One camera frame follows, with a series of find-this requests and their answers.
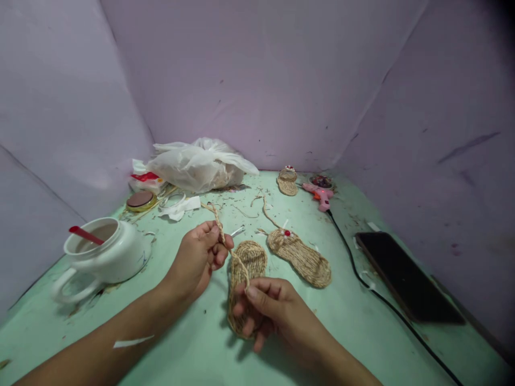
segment ceramic mug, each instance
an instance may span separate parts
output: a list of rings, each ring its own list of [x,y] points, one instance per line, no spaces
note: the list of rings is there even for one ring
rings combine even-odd
[[[81,228],[105,242],[99,246],[76,234],[68,237],[64,252],[70,256],[70,268],[52,287],[52,298],[59,303],[77,303],[104,284],[130,279],[150,257],[151,240],[126,221],[104,217]],[[64,286],[79,272],[93,275],[94,281],[75,295],[64,295]]]

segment purple wall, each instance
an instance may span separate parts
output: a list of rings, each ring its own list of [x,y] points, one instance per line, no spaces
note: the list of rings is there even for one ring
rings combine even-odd
[[[0,319],[67,229],[129,194],[151,136],[95,0],[0,3]]]
[[[338,164],[494,336],[515,342],[515,73],[480,0],[434,0]]]
[[[333,166],[427,0],[102,0],[159,143]]]

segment cable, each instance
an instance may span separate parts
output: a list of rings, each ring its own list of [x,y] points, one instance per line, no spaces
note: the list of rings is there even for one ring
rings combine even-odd
[[[427,352],[434,358],[434,360],[436,360],[436,362],[442,367],[442,369],[449,375],[449,377],[452,378],[452,380],[458,385],[458,386],[463,386],[463,384],[460,382],[460,380],[454,375],[454,373],[445,365],[445,363],[442,362],[442,360],[434,353],[434,351],[427,345],[426,342],[424,342],[424,339],[422,339],[422,337],[418,334],[418,332],[413,328],[413,326],[411,325],[410,322],[408,322],[406,320],[406,318],[388,301],[386,300],[385,298],[383,298],[381,296],[381,294],[379,294],[377,291],[375,291],[374,289],[370,289],[370,286],[359,276],[358,274],[358,271],[356,270],[356,264],[354,263],[354,257],[352,255],[352,251],[349,247],[349,245],[347,244],[347,240],[345,239],[345,237],[343,236],[342,234],[342,231],[340,230],[340,228],[338,227],[338,224],[336,223],[336,221],[334,220],[334,217],[333,217],[333,214],[331,213],[331,210],[328,209],[327,212],[326,212],[330,217],[331,217],[331,220],[333,221],[333,224],[334,226],[336,227],[336,230],[338,230],[338,233],[340,234],[340,237],[342,238],[343,240],[343,243],[345,244],[345,247],[347,249],[347,252],[349,253],[349,258],[350,258],[350,262],[352,264],[352,270],[354,271],[354,275],[356,275],[356,278],[359,280],[359,282],[364,285],[368,290],[370,290],[370,292],[372,292],[375,296],[377,296],[379,299],[381,299],[383,301],[383,303],[385,303],[387,306],[390,307],[390,309],[392,311],[394,311],[396,313],[396,315],[399,317],[400,320],[403,321],[403,323],[406,325],[406,327],[411,331],[411,333],[415,336],[415,338],[417,338],[417,340],[420,342],[420,344],[422,346],[424,346],[424,348],[427,350]]]

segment smartphone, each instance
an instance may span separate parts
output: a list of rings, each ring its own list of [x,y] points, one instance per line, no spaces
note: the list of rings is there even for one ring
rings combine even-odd
[[[458,310],[388,233],[357,233],[356,241],[411,320],[465,324]]]

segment mug handle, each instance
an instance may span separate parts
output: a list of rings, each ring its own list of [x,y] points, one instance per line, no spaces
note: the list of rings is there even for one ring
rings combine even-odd
[[[75,295],[63,295],[64,286],[71,280],[71,278],[77,273],[75,268],[68,268],[68,270],[56,280],[52,287],[52,299],[58,303],[78,303],[84,298],[88,297],[95,291],[102,282],[99,279],[95,279],[87,288],[83,289]]]

